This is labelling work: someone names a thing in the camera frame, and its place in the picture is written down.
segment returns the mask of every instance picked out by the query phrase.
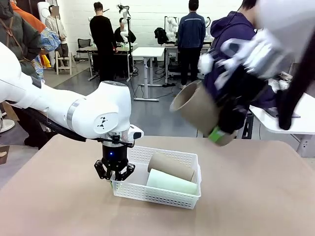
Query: white wall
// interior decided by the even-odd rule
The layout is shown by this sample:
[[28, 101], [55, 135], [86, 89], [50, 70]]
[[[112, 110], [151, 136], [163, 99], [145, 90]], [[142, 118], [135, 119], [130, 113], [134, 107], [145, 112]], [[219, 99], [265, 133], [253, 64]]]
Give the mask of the white wall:
[[[68, 34], [69, 50], [77, 50], [77, 39], [90, 38], [88, 17], [94, 16], [93, 3], [98, 0], [59, 0], [60, 14]], [[164, 16], [183, 17], [188, 14], [188, 0], [100, 0], [104, 9], [110, 8], [104, 16], [110, 18], [113, 30], [119, 26], [117, 4], [129, 5], [131, 30], [137, 37], [139, 46], [157, 46], [154, 30], [164, 27]], [[198, 13], [211, 20], [226, 16], [237, 10], [242, 0], [199, 0]]]

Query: white plastic basket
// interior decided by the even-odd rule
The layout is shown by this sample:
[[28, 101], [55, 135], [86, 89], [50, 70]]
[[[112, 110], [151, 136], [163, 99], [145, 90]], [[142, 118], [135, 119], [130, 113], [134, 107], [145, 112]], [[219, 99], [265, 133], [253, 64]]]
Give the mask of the white plastic basket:
[[[178, 160], [195, 170], [192, 181], [198, 185], [196, 195], [146, 186], [149, 177], [148, 165], [151, 157], [156, 152], [164, 153], [166, 156]], [[188, 209], [195, 207], [196, 202], [201, 197], [201, 171], [196, 154], [135, 146], [128, 149], [128, 160], [136, 165], [136, 168], [125, 181], [116, 181], [114, 180], [115, 175], [112, 176], [111, 181], [115, 196]]]

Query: wooden stool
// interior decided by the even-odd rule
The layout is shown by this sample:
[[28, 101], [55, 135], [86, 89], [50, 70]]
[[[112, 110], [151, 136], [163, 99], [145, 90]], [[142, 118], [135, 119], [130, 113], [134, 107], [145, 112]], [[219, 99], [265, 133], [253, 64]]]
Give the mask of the wooden stool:
[[[69, 61], [68, 66], [63, 64], [63, 60]], [[72, 53], [69, 53], [68, 57], [60, 57], [60, 54], [56, 51], [56, 70], [57, 75], [59, 75], [59, 69], [70, 70], [70, 75], [72, 75], [72, 62], [74, 64], [75, 69], [78, 71], [77, 64], [75, 63], [74, 57]]]

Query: green tape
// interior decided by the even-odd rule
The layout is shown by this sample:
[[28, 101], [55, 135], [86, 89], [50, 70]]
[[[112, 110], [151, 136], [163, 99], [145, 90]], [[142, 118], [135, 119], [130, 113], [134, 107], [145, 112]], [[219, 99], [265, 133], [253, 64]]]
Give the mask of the green tape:
[[217, 126], [212, 133], [208, 136], [208, 139], [210, 139], [212, 142], [216, 143], [225, 133], [220, 130], [220, 128]]

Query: man in blue jacket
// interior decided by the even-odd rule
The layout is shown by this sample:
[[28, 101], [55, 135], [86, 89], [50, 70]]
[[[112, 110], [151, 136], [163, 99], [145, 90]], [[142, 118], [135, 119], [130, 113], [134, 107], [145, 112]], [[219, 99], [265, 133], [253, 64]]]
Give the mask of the man in blue jacket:
[[178, 50], [181, 53], [182, 84], [186, 86], [190, 65], [191, 81], [197, 79], [198, 61], [206, 36], [205, 20], [198, 15], [199, 0], [189, 0], [189, 14], [183, 17], [178, 29]]
[[[256, 0], [243, 0], [238, 12], [231, 11], [228, 16], [217, 21], [213, 21], [211, 26], [211, 35], [215, 38], [212, 49], [216, 50], [219, 57], [228, 59], [229, 57], [221, 52], [221, 45], [231, 39], [251, 40], [255, 36], [257, 29], [256, 22]], [[219, 76], [216, 68], [205, 77], [205, 86], [209, 93], [215, 99], [220, 91], [217, 90], [214, 82]], [[275, 93], [270, 86], [262, 93], [262, 95], [252, 105], [260, 108], [275, 107]]]

